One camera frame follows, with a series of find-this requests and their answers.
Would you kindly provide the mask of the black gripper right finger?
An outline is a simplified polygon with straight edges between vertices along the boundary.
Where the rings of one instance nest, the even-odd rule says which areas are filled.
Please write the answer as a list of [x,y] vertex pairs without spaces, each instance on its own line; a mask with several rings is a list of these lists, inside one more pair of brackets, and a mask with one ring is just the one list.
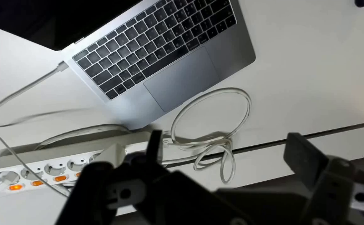
[[283,158],[309,190],[315,187],[329,163],[329,159],[299,133],[288,134]]

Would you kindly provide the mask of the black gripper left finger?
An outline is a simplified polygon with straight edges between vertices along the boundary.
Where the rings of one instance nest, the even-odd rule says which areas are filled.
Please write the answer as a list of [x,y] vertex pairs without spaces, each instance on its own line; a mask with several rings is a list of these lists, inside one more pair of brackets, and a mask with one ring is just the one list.
[[146,162],[160,164],[163,162],[163,132],[153,130],[148,147]]

